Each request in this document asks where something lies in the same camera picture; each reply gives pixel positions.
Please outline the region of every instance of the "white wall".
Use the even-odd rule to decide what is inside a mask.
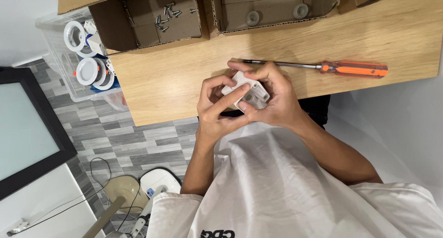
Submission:
[[[47,54],[37,18],[57,12],[58,0],[2,0],[0,3],[0,66]]]
[[[36,181],[0,201],[0,238],[7,238],[4,230],[20,218],[32,222],[53,208],[81,196],[82,192],[66,164],[59,166]],[[60,207],[41,220],[84,200],[80,197]],[[14,238],[79,238],[97,219],[87,202],[72,207]],[[103,231],[96,238],[104,238]]]
[[[332,95],[325,125],[369,159],[386,183],[419,184],[441,209],[442,70],[443,60],[435,78]]]

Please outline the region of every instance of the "wooden tabletop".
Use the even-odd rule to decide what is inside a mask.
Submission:
[[[203,79],[227,71],[228,60],[352,60],[383,62],[389,67],[382,79],[280,67],[291,77],[300,99],[412,81],[438,73],[442,2],[381,0],[312,26],[257,34],[217,36],[210,27],[207,42],[147,54],[131,51],[111,60],[136,125],[197,116]],[[208,17],[211,25],[212,16]]]

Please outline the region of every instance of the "plastic storage basket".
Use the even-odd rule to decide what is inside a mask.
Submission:
[[[72,20],[83,22],[91,19],[91,13],[89,9],[82,8],[73,12],[69,12],[63,15],[57,15],[56,13],[41,17],[36,20],[36,27],[41,29],[45,38],[49,55],[52,60],[55,61],[60,75],[68,88],[68,92],[71,95],[71,99],[75,102],[84,101],[93,97],[103,96],[120,92],[121,88],[113,88],[107,91],[96,93],[90,90],[89,86],[80,84],[73,72],[76,70],[80,61],[79,56],[68,49],[63,39],[63,31],[65,25]]]

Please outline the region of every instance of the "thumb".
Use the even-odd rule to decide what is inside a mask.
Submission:
[[[240,101],[238,107],[240,107],[250,121],[261,122],[261,109],[256,109],[246,101]]]

